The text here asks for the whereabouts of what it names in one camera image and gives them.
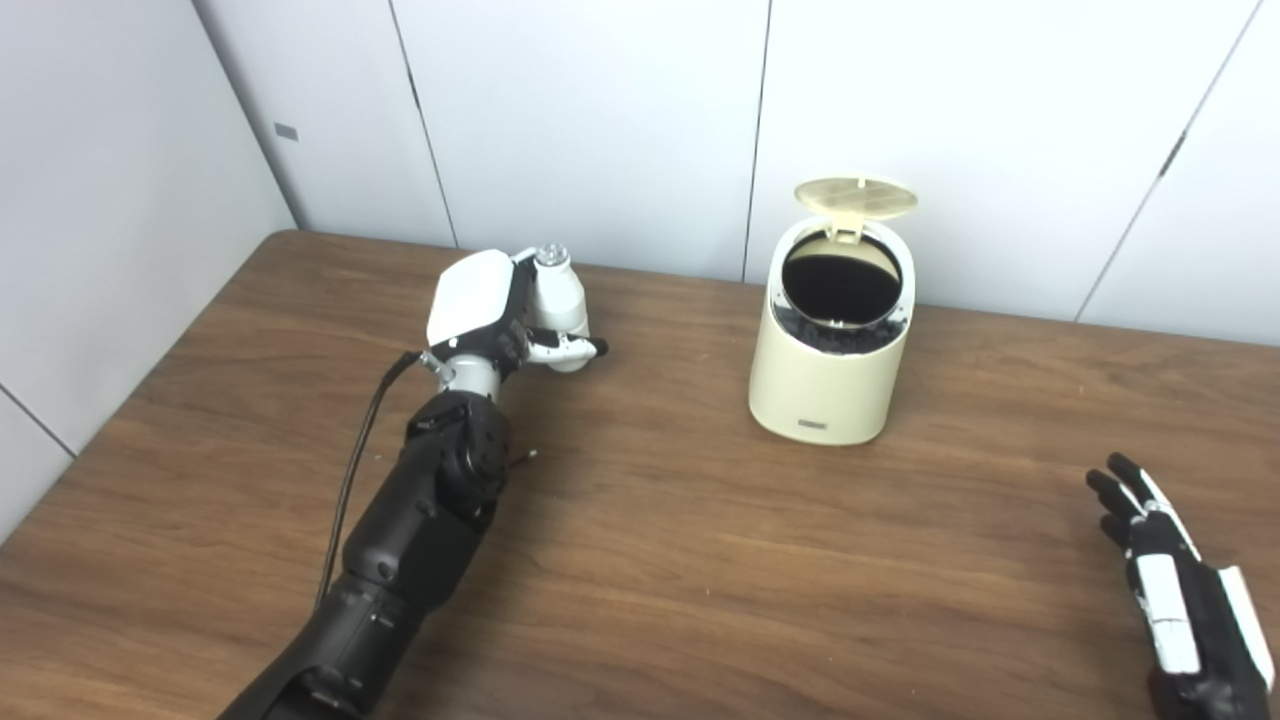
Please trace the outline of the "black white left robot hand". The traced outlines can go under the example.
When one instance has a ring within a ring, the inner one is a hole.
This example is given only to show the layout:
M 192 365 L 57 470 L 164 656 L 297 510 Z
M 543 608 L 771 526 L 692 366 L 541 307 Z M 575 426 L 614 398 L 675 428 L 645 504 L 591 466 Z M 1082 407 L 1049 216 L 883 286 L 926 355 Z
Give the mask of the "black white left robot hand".
M 470 254 L 439 277 L 425 325 L 425 363 L 457 386 L 466 372 L 503 383 L 527 364 L 571 373 L 609 352 L 591 334 L 570 251 L 548 243 Z

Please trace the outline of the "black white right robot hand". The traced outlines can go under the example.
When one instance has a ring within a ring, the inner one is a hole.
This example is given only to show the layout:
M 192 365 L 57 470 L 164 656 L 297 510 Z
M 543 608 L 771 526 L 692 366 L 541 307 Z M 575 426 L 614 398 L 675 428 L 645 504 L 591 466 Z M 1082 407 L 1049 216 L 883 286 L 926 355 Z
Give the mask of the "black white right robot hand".
M 1242 570 L 1206 562 L 1172 501 L 1126 455 L 1110 454 L 1085 483 L 1146 623 L 1156 716 L 1268 719 L 1277 671 Z

